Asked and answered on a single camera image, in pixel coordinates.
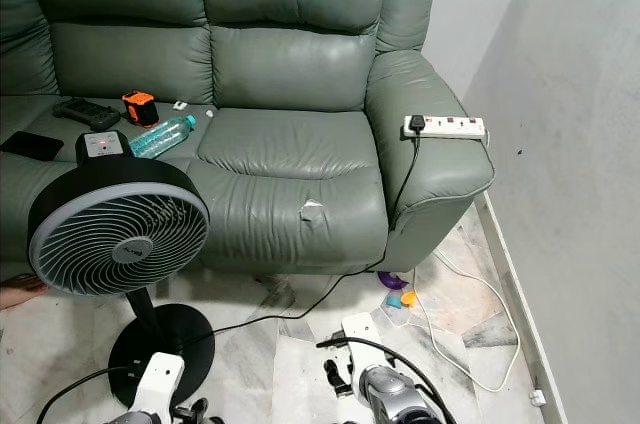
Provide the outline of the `grey stone skirting board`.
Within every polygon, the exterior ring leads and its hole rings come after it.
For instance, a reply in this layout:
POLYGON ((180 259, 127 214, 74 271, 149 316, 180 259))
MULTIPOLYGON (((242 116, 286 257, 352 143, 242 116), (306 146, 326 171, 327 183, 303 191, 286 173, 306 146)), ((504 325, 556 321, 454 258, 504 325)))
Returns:
POLYGON ((538 406, 540 414, 543 415, 545 424, 566 424, 556 380, 550 373, 543 342, 527 306, 524 290, 513 265, 513 259, 509 255, 506 237, 503 236, 488 191, 481 192, 476 197, 475 206, 486 245, 492 255, 495 273, 498 281, 503 284, 509 310, 515 316, 515 331, 520 337, 522 354, 532 379, 532 388, 540 391, 547 401, 538 406))

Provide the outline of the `clear plastic water bottle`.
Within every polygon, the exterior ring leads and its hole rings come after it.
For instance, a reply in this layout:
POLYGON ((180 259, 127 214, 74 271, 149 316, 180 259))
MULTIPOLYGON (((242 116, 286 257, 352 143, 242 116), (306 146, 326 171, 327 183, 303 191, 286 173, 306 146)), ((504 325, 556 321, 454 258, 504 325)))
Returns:
POLYGON ((179 116, 155 124, 136 139, 129 141, 133 156, 154 159, 174 146, 186 141, 195 131, 197 119, 193 116, 179 116))

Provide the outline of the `green leather sofa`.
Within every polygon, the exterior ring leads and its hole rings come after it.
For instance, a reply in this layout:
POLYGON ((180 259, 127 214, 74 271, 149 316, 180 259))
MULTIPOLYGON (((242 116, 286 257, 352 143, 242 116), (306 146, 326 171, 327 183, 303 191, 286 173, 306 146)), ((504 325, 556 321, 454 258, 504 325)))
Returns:
POLYGON ((163 155, 209 206, 198 263, 224 272, 407 272, 494 178, 479 141, 410 139, 406 116, 465 117, 421 49, 433 0, 0 0, 0 135, 60 139, 0 158, 0 264, 27 268, 27 215, 76 164, 83 98, 187 101, 163 155))

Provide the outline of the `black standing fan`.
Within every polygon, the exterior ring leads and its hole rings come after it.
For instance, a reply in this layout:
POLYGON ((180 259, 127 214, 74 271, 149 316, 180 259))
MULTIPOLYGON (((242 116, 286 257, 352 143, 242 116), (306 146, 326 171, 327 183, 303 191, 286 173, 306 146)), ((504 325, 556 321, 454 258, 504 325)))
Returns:
MULTIPOLYGON (((209 210, 186 173, 133 156, 123 133, 83 133, 76 156, 76 168, 49 183, 29 209, 29 264, 55 290, 127 297, 134 319, 111 347, 108 366, 147 366, 156 352, 182 356, 177 406, 209 373, 211 325, 192 306, 155 305, 148 287, 197 258, 209 237, 209 210)), ((131 406, 140 378, 108 377, 116 400, 131 406)))

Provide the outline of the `person's bare foot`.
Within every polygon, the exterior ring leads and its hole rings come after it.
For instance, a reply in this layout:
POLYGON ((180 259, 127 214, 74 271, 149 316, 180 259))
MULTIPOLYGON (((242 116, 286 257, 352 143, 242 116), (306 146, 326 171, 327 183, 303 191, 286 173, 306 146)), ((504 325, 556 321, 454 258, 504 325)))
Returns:
POLYGON ((0 283, 0 309, 5 310, 35 299, 49 291, 37 276, 19 274, 0 283))

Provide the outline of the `white power strip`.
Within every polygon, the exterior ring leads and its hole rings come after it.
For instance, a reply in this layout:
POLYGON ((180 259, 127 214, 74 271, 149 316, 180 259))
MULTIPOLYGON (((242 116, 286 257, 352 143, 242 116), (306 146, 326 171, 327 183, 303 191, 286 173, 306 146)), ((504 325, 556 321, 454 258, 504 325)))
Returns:
POLYGON ((484 140, 488 136, 483 118, 456 116, 406 116, 402 133, 410 139, 484 140))

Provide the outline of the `black game controller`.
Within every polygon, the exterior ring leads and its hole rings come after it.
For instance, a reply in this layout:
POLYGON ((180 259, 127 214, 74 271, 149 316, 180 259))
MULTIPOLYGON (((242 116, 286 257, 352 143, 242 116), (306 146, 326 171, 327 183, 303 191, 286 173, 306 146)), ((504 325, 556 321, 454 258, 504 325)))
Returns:
POLYGON ((119 122, 122 114, 118 110, 91 103, 83 98, 70 98, 52 107, 52 116, 72 119, 90 127, 92 132, 104 132, 110 130, 119 122))

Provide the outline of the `black phone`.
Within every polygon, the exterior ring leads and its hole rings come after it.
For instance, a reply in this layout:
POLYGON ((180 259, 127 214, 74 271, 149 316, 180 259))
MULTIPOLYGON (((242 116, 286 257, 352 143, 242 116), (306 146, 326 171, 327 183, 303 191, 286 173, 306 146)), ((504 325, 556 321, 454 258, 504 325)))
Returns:
POLYGON ((58 156, 63 145, 64 142, 60 139, 17 131, 1 144, 0 150, 3 153, 26 156, 26 158, 40 160, 40 162, 52 162, 58 156))

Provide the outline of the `purple toy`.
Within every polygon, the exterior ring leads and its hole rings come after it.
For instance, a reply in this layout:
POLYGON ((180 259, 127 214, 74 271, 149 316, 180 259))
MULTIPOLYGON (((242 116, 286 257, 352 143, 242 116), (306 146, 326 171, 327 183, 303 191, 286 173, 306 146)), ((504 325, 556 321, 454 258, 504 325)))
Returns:
POLYGON ((396 273, 384 272, 384 270, 380 270, 380 272, 376 273, 376 276, 388 290, 403 290, 404 287, 410 284, 406 279, 397 276, 396 273))

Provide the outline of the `orange black small device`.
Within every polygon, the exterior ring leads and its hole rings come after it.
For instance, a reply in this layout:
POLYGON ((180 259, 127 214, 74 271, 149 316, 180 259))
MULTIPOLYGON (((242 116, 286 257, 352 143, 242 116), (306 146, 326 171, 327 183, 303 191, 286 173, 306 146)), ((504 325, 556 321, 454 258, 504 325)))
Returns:
POLYGON ((145 91, 132 90, 122 96, 122 101, 125 105, 125 117, 134 126, 151 128, 159 122, 154 95, 145 91))

